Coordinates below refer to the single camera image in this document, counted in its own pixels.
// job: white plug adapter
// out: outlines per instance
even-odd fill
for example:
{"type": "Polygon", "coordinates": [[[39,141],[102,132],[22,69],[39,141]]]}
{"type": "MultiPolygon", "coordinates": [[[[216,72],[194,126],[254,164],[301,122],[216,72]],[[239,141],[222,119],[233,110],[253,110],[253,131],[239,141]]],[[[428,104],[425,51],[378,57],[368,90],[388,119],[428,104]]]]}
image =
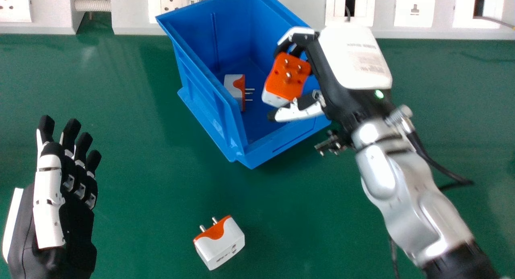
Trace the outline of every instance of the white plug adapter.
{"type": "Polygon", "coordinates": [[[204,228],[193,239],[195,250],[209,270],[214,270],[234,257],[245,246],[245,235],[234,219],[227,215],[219,222],[213,217],[213,226],[204,228]]]}

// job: black rectangular opening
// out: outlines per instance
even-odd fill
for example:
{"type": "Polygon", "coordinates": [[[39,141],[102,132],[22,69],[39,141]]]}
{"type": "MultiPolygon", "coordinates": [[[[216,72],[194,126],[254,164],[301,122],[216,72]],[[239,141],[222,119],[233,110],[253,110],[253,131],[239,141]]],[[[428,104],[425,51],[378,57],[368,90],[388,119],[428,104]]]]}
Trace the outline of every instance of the black rectangular opening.
{"type": "MultiPolygon", "coordinates": [[[[356,8],[356,0],[345,0],[345,6],[349,9],[351,17],[354,16],[354,10],[356,8]]],[[[347,10],[345,10],[345,17],[348,17],[347,10]]]]}
{"type": "Polygon", "coordinates": [[[484,0],[474,1],[474,17],[482,17],[482,10],[484,8],[484,0]]]}

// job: orange and white plug adapter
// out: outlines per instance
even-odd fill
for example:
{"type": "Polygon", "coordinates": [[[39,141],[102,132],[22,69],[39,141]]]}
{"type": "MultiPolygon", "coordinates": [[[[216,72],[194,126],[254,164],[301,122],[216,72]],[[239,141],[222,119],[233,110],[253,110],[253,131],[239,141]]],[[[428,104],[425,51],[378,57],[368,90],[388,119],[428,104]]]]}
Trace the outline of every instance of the orange and white plug adapter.
{"type": "Polygon", "coordinates": [[[224,77],[224,87],[229,91],[229,94],[236,99],[241,112],[245,111],[245,102],[252,101],[252,99],[245,99],[245,95],[252,94],[254,89],[245,88],[245,75],[244,74],[227,74],[224,77]]]}
{"type": "Polygon", "coordinates": [[[279,108],[302,95],[304,83],[311,75],[311,65],[293,55],[279,53],[261,94],[264,103],[279,108]]]}
{"type": "Polygon", "coordinates": [[[202,233],[193,239],[198,255],[209,270],[220,267],[245,246],[245,235],[230,215],[220,221],[212,219],[213,226],[206,230],[201,225],[202,233]]]}

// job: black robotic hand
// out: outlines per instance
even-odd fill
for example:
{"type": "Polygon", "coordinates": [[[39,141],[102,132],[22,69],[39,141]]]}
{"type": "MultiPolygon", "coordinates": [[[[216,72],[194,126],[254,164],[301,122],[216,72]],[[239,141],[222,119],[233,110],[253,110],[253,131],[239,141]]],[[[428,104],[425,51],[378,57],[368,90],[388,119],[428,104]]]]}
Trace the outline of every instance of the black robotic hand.
{"type": "Polygon", "coordinates": [[[75,143],[79,121],[67,123],[59,143],[54,125],[41,117],[35,180],[15,189],[9,209],[2,254],[13,279],[88,279],[95,269],[91,237],[101,155],[93,150],[86,158],[93,141],[87,132],[75,143]]]}

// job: blue plastic bin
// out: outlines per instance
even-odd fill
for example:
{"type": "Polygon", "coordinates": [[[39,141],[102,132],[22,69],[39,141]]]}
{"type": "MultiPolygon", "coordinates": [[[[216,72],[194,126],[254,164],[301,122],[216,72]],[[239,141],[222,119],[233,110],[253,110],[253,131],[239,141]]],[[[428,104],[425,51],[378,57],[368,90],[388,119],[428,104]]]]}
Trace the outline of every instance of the blue plastic bin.
{"type": "MultiPolygon", "coordinates": [[[[173,42],[182,88],[178,94],[230,162],[250,169],[329,125],[317,118],[273,123],[261,101],[277,41],[292,26],[306,26],[277,0],[204,0],[160,15],[173,42]],[[255,88],[246,112],[224,88],[226,74],[245,74],[255,88]]],[[[304,92],[319,88],[309,78],[304,92]]]]}

